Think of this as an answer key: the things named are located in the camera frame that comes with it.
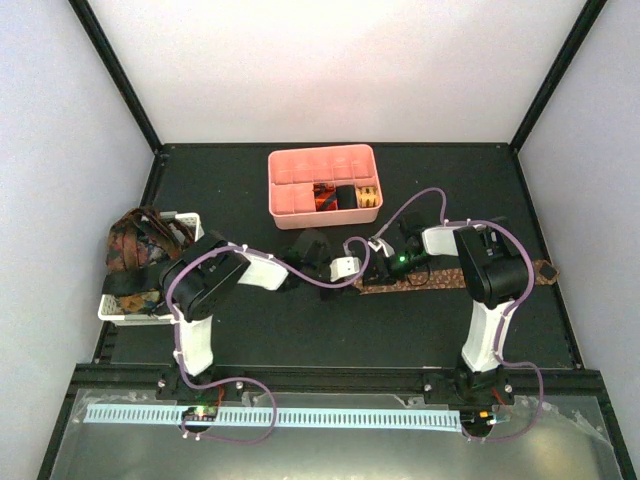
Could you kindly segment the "pile of dark ties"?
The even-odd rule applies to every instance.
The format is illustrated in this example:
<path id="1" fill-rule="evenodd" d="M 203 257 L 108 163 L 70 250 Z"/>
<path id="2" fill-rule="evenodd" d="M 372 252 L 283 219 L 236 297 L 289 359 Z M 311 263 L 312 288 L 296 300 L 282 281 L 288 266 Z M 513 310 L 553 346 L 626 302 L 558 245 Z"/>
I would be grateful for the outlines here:
<path id="1" fill-rule="evenodd" d="M 160 274 L 195 240 L 191 227 L 152 206 L 129 210 L 108 232 L 102 293 L 125 314 L 164 315 Z"/>

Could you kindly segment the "left black frame post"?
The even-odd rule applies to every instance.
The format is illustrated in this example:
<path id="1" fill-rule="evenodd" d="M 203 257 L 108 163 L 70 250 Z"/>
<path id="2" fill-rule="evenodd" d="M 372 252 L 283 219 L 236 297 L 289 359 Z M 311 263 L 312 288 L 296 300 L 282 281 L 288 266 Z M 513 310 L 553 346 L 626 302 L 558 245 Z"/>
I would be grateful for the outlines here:
<path id="1" fill-rule="evenodd" d="M 150 147 L 150 150 L 157 155 L 163 149 L 163 143 L 156 133 L 90 2 L 86 0 L 69 0 L 68 3 L 102 61 L 146 143 Z"/>

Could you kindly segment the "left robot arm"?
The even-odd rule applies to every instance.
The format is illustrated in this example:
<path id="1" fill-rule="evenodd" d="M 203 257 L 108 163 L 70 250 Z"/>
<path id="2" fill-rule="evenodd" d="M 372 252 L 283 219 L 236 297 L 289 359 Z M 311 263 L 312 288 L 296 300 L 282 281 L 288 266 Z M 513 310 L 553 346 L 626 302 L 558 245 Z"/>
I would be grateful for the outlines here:
<path id="1" fill-rule="evenodd" d="M 214 361 L 213 313 L 236 286 L 280 292 L 308 277 L 322 293 L 335 293 L 341 282 L 351 286 L 361 270 L 361 260 L 351 252 L 333 256 L 328 239 L 315 229 L 303 231 L 274 255 L 235 247 L 217 232 L 204 234 L 177 258 L 160 264 L 156 274 L 171 322 L 179 328 L 174 347 L 174 358 L 184 368 L 179 386 L 193 399 L 213 391 L 215 376 L 207 369 Z"/>

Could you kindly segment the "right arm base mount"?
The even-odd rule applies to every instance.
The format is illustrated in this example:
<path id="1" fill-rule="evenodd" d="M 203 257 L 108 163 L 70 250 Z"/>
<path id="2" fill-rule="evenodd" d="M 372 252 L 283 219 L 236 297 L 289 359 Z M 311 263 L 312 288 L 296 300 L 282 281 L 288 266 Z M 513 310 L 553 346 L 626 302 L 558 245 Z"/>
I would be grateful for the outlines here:
<path id="1" fill-rule="evenodd" d="M 473 373 L 466 366 L 423 375 L 427 404 L 446 404 L 460 413 L 462 428 L 484 439 L 498 423 L 508 421 L 514 398 L 504 370 Z"/>

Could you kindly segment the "white basket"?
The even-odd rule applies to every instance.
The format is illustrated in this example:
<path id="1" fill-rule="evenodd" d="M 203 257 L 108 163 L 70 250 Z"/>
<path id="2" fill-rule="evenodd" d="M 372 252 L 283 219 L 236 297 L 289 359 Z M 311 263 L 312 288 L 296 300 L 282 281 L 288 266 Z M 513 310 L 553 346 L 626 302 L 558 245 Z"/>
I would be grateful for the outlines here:
<path id="1" fill-rule="evenodd" d="M 195 233 L 195 241 L 202 237 L 203 229 L 201 226 L 200 216 L 198 214 L 177 213 L 175 211 L 161 212 L 161 214 L 168 218 L 174 217 L 191 227 Z M 103 322 L 111 322 L 119 327 L 166 325 L 172 320 L 172 316 L 168 308 L 164 315 L 125 314 L 116 305 L 115 299 L 112 296 L 104 295 L 103 293 L 98 307 L 98 318 Z"/>

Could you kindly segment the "pink divided organizer box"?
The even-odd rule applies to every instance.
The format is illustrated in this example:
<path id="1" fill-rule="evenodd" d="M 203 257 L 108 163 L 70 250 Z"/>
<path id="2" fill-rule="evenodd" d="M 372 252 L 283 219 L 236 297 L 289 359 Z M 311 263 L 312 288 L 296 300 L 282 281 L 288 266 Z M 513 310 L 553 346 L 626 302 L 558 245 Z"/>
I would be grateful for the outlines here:
<path id="1" fill-rule="evenodd" d="M 314 183 L 375 185 L 379 204 L 317 212 Z M 384 203 L 374 151 L 366 144 L 274 151 L 268 157 L 268 186 L 269 212 L 281 230 L 371 223 Z"/>

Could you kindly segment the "orange black rolled tie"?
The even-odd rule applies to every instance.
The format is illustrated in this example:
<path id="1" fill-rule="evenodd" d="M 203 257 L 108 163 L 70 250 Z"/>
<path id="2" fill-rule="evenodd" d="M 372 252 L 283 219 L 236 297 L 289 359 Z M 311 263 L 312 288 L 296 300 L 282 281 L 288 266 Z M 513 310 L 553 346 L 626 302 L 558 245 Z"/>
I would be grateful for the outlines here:
<path id="1" fill-rule="evenodd" d="M 336 187 L 329 183 L 314 183 L 313 195 L 317 212 L 335 211 L 338 209 Z"/>

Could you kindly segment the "right black frame post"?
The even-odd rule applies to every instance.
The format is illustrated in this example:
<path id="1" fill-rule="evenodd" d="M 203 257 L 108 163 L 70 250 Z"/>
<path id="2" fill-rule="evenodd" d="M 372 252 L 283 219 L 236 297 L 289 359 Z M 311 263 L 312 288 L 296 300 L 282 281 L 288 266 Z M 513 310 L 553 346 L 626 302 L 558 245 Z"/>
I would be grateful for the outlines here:
<path id="1" fill-rule="evenodd" d="M 514 153 L 522 150 L 607 3 L 607 0 L 588 0 L 584 3 L 509 143 Z"/>

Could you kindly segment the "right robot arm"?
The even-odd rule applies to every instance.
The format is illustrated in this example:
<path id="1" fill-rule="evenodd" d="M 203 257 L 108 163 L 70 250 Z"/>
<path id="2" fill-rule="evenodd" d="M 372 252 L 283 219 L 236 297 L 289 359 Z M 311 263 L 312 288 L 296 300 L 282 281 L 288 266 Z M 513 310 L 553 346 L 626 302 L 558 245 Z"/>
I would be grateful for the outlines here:
<path id="1" fill-rule="evenodd" d="M 511 318 L 535 285 L 533 262 L 505 217 L 418 225 L 406 228 L 404 236 L 406 248 L 400 252 L 379 234 L 369 240 L 376 265 L 365 282 L 389 285 L 436 256 L 458 259 L 472 310 L 452 382 L 461 400 L 479 402 L 499 383 Z"/>

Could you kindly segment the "yellow black rolled tie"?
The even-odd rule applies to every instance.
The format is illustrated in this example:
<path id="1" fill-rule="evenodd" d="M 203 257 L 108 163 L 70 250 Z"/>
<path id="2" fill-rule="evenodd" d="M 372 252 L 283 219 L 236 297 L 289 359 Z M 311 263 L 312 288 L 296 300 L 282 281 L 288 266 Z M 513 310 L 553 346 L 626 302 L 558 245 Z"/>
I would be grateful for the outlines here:
<path id="1" fill-rule="evenodd" d="M 376 208 L 378 206 L 379 196 L 375 185 L 357 187 L 355 193 L 359 208 Z"/>

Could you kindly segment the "black frame post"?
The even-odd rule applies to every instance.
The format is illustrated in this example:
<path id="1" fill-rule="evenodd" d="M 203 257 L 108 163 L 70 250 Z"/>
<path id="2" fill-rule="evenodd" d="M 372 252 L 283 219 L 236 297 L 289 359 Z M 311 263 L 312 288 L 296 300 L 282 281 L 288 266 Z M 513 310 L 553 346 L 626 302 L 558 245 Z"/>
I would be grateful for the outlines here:
<path id="1" fill-rule="evenodd" d="M 150 150 L 157 155 L 163 149 L 163 143 L 156 133 L 90 2 L 86 0 L 69 0 L 68 3 L 102 61 L 146 143 L 150 147 Z"/>
<path id="2" fill-rule="evenodd" d="M 607 0 L 588 0 L 584 3 L 509 143 L 514 153 L 522 150 L 607 3 Z"/>

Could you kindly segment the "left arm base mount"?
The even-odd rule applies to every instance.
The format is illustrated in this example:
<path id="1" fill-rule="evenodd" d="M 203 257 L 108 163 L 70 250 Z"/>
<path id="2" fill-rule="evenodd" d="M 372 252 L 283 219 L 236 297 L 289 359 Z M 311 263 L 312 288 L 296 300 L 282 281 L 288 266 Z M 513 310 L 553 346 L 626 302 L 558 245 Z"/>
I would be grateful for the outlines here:
<path id="1" fill-rule="evenodd" d="M 202 433 L 217 419 L 225 401 L 237 402 L 247 385 L 245 380 L 233 380 L 215 387 L 207 387 L 218 380 L 214 368 L 210 367 L 197 376 L 187 374 L 189 386 L 177 366 L 165 369 L 158 380 L 155 398 L 183 407 L 178 426 L 191 433 Z"/>

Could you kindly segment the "brown floral tie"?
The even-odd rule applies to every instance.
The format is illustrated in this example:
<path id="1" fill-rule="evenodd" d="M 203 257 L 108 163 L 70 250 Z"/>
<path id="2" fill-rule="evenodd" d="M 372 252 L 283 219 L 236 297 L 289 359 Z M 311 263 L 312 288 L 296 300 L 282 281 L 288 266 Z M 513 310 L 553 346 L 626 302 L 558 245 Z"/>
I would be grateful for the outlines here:
<path id="1" fill-rule="evenodd" d="M 546 260 L 533 262 L 536 286 L 548 286 L 557 282 L 559 270 Z M 452 268 L 411 273 L 406 280 L 393 280 L 390 285 L 365 285 L 362 280 L 355 283 L 362 295 L 384 294 L 424 290 L 465 289 L 465 280 L 461 268 Z"/>

